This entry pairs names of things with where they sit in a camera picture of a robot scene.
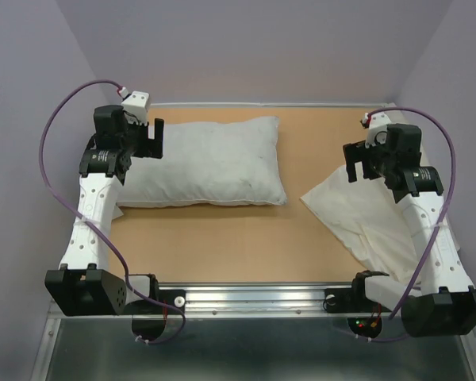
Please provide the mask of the white pillow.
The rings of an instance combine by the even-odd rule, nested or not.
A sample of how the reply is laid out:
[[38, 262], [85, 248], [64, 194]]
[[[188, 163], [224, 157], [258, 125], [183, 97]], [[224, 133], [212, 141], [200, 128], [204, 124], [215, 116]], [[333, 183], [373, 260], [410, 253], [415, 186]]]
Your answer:
[[113, 210], [211, 204], [282, 206], [276, 116], [166, 125], [163, 158], [132, 158]]

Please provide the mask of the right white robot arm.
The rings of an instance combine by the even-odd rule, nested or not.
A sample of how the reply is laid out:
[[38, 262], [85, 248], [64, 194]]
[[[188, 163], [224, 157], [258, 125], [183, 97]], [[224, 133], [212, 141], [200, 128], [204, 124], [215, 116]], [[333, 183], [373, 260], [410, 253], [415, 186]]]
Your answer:
[[356, 274], [350, 303], [366, 310], [375, 303], [399, 314], [411, 337], [462, 336], [476, 326], [476, 288], [461, 265], [446, 224], [450, 194], [438, 171], [421, 163], [422, 132], [415, 125], [371, 128], [366, 140], [343, 147], [349, 182], [382, 178], [406, 220], [419, 264], [403, 286], [380, 271]]

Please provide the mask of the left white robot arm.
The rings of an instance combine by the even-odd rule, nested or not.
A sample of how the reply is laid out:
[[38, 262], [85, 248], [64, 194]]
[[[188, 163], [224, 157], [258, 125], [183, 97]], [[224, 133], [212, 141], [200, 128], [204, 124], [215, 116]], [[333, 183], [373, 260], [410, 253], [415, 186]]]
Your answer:
[[126, 282], [108, 270], [113, 212], [133, 157], [163, 156], [162, 119], [148, 122], [146, 106], [99, 106], [95, 132], [79, 164], [79, 204], [71, 238], [56, 270], [44, 284], [69, 317], [121, 314]]

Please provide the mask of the cream pillowcase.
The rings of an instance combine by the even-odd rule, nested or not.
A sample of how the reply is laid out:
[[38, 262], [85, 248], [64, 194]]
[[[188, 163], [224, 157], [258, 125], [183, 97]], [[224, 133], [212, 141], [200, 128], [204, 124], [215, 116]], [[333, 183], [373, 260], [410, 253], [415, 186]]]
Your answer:
[[404, 217], [409, 201], [426, 202], [424, 233], [431, 234], [444, 198], [434, 192], [393, 199], [384, 179], [360, 178], [349, 183], [345, 166], [338, 167], [324, 182], [301, 197], [308, 209], [368, 270], [380, 271], [405, 285], [411, 279], [425, 248], [415, 248]]

